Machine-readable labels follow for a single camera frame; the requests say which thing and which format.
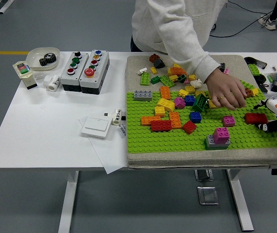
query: green baseplate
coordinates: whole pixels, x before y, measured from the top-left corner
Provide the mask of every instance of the green baseplate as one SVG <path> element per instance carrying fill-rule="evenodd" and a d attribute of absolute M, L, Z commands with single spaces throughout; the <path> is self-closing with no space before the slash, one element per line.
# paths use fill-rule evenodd
<path fill-rule="evenodd" d="M 242 83 L 249 89 L 254 88 L 248 83 Z M 177 96 L 177 91 L 171 91 L 172 100 Z M 236 111 L 230 111 L 226 108 L 210 109 L 207 104 L 201 113 L 201 123 L 196 124 L 196 130 L 190 135 L 183 129 L 152 132 L 150 126 L 141 126 L 142 116 L 154 116 L 154 107 L 160 98 L 160 92 L 153 92 L 152 101 L 134 101 L 134 93 L 127 93 L 128 153 L 206 150 L 204 145 L 206 136 L 213 134 L 216 128 L 223 127 L 223 116 L 230 115 L 234 116 L 236 124 L 234 127 L 228 127 L 231 140 L 228 150 L 277 147 L 277 132 L 265 133 L 257 129 L 255 125 L 247 125 L 244 120 L 246 113 L 265 113 L 269 120 L 276 119 L 275 114 L 267 108 L 261 107 L 253 110 L 253 107 L 260 100 L 266 99 L 261 91 L 257 96 L 246 99 L 247 107 Z M 183 125 L 189 120 L 192 107 L 186 106 L 184 109 L 175 109 L 175 112 L 179 112 Z M 169 120 L 167 111 L 165 117 L 161 119 Z"/>

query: shoe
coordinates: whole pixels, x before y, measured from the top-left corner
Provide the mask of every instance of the shoe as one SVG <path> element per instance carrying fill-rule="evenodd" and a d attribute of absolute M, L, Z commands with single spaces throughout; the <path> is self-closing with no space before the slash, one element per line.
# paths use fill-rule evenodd
<path fill-rule="evenodd" d="M 276 19 L 270 20 L 271 14 L 261 16 L 261 18 L 258 19 L 258 23 L 262 25 L 262 27 L 265 27 L 268 30 L 275 30 L 276 29 Z"/>

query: gray floor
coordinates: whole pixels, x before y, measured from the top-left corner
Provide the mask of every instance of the gray floor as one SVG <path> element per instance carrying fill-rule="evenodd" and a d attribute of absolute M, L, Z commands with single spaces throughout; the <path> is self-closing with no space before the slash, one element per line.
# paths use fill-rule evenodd
<path fill-rule="evenodd" d="M 266 13 L 275 3 L 234 2 Z M 0 15 L 0 50 L 129 51 L 133 11 L 134 0 L 16 0 Z M 213 35 L 234 34 L 259 15 L 229 3 Z M 204 49 L 277 52 L 277 30 L 254 23 L 234 37 L 211 37 Z M 19 84 L 12 64 L 25 58 L 0 55 L 0 125 Z M 251 169 L 241 179 L 257 233 L 277 232 L 277 176 L 270 173 Z M 209 184 L 196 182 L 193 170 L 183 169 L 81 172 L 71 232 L 241 232 L 225 172 L 214 175 Z M 0 233 L 57 232 L 65 185 L 64 172 L 0 171 Z M 217 188 L 218 206 L 199 205 L 200 185 Z"/>

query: white sweatshirt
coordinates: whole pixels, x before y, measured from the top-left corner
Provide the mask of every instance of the white sweatshirt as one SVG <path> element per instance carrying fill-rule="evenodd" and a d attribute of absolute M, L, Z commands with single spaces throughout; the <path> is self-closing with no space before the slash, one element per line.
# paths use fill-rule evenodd
<path fill-rule="evenodd" d="M 226 0 L 136 0 L 133 40 L 142 51 L 167 53 L 201 81 L 220 65 L 202 47 Z"/>

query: hand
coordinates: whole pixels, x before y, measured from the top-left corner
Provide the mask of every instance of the hand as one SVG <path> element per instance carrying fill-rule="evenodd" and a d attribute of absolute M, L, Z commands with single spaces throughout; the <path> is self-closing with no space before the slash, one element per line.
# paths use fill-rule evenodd
<path fill-rule="evenodd" d="M 245 87 L 238 78 L 216 69 L 208 76 L 205 83 L 213 104 L 218 108 L 236 110 L 236 108 L 246 107 Z"/>

